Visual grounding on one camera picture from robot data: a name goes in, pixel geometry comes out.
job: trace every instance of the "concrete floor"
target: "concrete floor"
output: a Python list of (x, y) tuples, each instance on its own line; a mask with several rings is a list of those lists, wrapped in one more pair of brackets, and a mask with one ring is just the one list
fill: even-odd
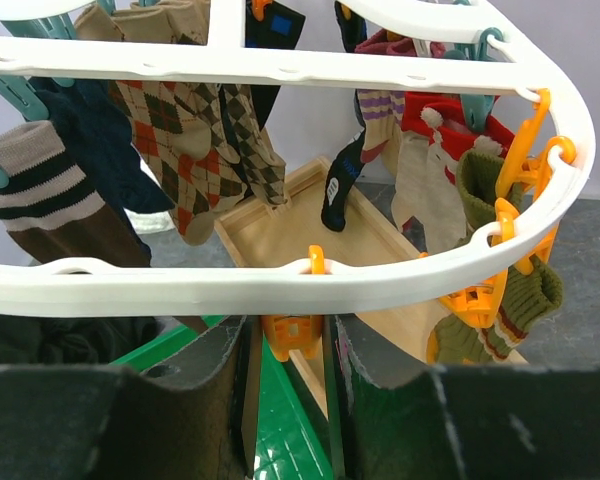
[[(357, 186), (390, 219), (393, 186)], [(174, 230), (143, 237), (153, 250), (154, 266), (233, 266), (215, 234), (200, 247), (184, 244)], [(421, 246), (417, 235), (410, 240)], [(564, 281), (564, 304), (535, 325), (520, 352), (534, 364), (600, 365), (600, 201), (579, 200), (571, 208), (561, 224), (551, 265)]]

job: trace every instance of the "wooden board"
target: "wooden board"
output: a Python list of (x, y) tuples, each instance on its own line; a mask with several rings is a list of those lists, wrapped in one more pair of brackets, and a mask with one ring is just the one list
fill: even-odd
[[(237, 266), (279, 267), (306, 257), (312, 244), (320, 245), (327, 258), (352, 266), (418, 258), (416, 248), (355, 187), (348, 197), (344, 231), (335, 233), (322, 224), (320, 212), (329, 166), (329, 161), (320, 157), (287, 176), (291, 208), (274, 213), (252, 198), (216, 222), (216, 231)], [(427, 338), (448, 314), (438, 301), (431, 300), (361, 313), (359, 317), (396, 346), (425, 361)], [(291, 359), (326, 415), (321, 356), (307, 362), (295, 352)], [(524, 363), (515, 352), (511, 361)]]

